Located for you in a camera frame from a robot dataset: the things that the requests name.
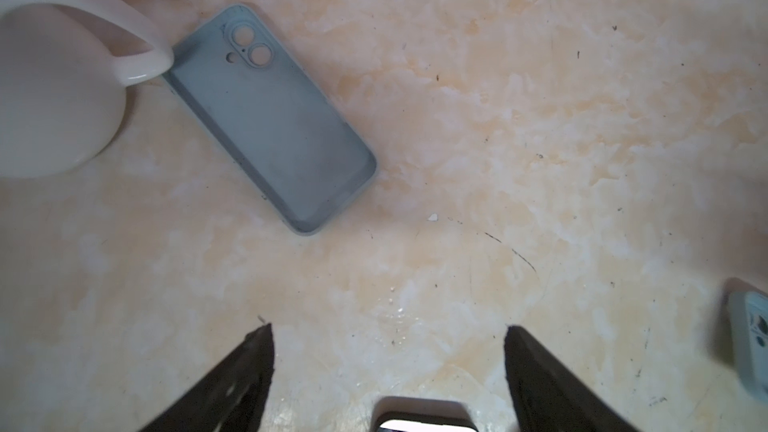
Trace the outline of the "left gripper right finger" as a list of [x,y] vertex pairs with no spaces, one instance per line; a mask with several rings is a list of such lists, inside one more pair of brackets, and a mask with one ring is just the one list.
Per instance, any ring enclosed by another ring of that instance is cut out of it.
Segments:
[[633,431],[524,327],[508,328],[506,379],[521,431]]

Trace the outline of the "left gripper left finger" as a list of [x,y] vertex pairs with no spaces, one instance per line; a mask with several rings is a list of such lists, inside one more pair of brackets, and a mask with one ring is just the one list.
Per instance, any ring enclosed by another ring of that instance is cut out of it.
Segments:
[[246,335],[234,350],[145,431],[257,431],[275,371],[272,326]]

